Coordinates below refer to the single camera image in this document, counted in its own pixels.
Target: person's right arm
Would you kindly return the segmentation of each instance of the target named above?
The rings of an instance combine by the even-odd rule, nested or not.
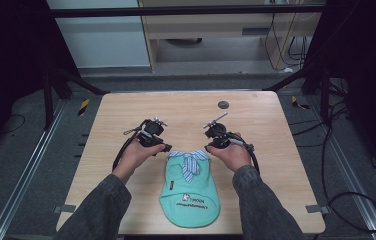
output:
[[[231,144],[207,150],[235,173],[232,184],[239,197],[244,239],[304,239],[297,222],[251,165],[244,147]]]

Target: person's right hand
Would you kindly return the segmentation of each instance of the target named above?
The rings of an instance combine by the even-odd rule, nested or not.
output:
[[[215,157],[218,157],[227,168],[236,172],[240,167],[251,165],[251,157],[245,147],[231,143],[224,149],[207,146],[207,151]]]

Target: striped tie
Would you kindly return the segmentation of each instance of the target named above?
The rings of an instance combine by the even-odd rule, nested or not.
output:
[[[170,153],[169,158],[178,156],[184,156],[184,166],[182,168],[182,172],[187,183],[192,182],[194,175],[200,174],[200,168],[197,160],[204,161],[209,159],[203,150],[197,150],[190,153],[173,151]]]

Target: yellow and black tape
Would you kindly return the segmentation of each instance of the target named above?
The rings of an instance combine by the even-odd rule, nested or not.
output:
[[[293,104],[294,107],[298,107],[298,108],[301,108],[301,109],[309,109],[309,105],[301,105],[297,102],[297,98],[292,96],[291,97],[291,102]]]
[[[89,104],[89,99],[85,99],[83,100],[82,104],[81,104],[81,107],[79,109],[79,112],[78,112],[78,116],[83,116],[84,113],[85,113],[85,110],[86,108],[88,107],[88,104]]]

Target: wooden table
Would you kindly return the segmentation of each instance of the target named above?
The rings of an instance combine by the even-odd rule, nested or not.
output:
[[[228,109],[218,102],[227,101]],[[291,136],[279,99],[274,92],[147,92],[116,93],[103,97],[66,204],[79,206],[88,193],[111,172],[112,163],[128,136],[123,132],[144,119],[160,117],[168,123],[160,138],[172,150],[191,152],[210,142],[203,126],[228,112],[219,122],[240,132],[255,146],[261,176],[293,215],[305,234],[324,231],[320,213],[307,213],[316,199]],[[211,174],[221,201],[217,220],[204,228],[180,228],[167,220],[159,203],[166,157],[159,153],[140,166],[127,183],[132,202],[119,233],[130,234],[241,234],[238,196],[233,173],[211,157]],[[70,213],[61,213],[59,229]]]

